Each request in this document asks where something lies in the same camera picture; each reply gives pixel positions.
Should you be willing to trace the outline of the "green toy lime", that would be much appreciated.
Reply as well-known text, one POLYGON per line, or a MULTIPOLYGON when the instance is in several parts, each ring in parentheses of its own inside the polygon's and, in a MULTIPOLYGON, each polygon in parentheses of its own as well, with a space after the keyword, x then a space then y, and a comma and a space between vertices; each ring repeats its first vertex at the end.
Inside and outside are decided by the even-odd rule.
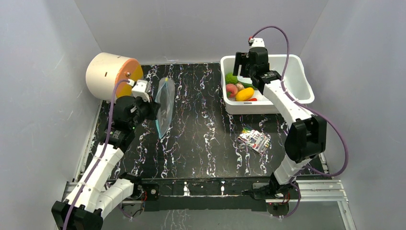
POLYGON ((225 75, 225 83, 226 84, 237 84, 238 78, 237 78, 237 76, 233 75, 233 73, 227 73, 225 75))

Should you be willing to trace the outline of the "clear zip top bag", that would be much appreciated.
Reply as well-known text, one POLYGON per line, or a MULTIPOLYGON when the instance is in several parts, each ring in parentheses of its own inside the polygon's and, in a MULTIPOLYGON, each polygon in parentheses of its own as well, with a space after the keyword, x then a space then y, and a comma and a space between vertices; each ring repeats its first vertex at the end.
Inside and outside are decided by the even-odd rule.
POLYGON ((159 139, 162 139, 165 136, 172 122, 174 99, 174 81, 170 78, 168 80, 161 78, 159 81, 158 92, 155 97, 155 102, 160 104, 160 109, 156 119, 159 139))

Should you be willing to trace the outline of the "white plastic bin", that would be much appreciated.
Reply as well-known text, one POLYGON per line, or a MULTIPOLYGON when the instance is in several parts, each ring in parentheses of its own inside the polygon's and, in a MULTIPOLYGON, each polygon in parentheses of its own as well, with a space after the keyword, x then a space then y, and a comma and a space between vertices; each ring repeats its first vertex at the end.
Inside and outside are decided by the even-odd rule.
POLYGON ((284 89, 280 80, 274 80, 265 87, 264 95, 255 90, 253 97, 257 99, 256 101, 239 102, 229 99, 226 92, 226 74, 233 72, 234 63, 235 56, 224 56, 220 60, 222 96, 226 111, 231 115, 278 114, 278 108, 281 108, 282 102, 293 105, 286 93, 301 104, 311 104, 315 100, 302 60, 297 55, 289 55, 287 70, 283 78, 284 89))

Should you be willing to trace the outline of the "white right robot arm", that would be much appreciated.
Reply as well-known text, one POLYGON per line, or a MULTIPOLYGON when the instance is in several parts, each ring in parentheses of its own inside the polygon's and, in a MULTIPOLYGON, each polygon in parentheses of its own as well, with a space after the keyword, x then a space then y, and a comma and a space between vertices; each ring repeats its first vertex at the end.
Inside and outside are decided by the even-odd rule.
POLYGON ((326 148, 327 122, 294 99, 285 87, 285 72, 270 69, 265 47, 236 52, 233 74, 250 78, 254 87, 271 101, 289 126, 285 156, 271 174, 269 184, 251 190, 254 199, 283 198, 295 185, 296 176, 326 148))

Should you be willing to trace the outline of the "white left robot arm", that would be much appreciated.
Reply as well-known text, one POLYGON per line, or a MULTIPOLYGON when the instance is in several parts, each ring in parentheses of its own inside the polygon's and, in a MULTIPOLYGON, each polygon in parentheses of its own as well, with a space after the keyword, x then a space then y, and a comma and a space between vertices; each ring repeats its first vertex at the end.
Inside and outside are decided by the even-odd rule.
POLYGON ((75 188, 51 209, 60 230, 100 230, 104 219, 126 198, 143 193, 141 178, 123 173, 107 186, 110 174, 135 138, 136 127, 155 120, 160 104, 150 96, 123 96, 111 103, 108 123, 97 151, 75 188))

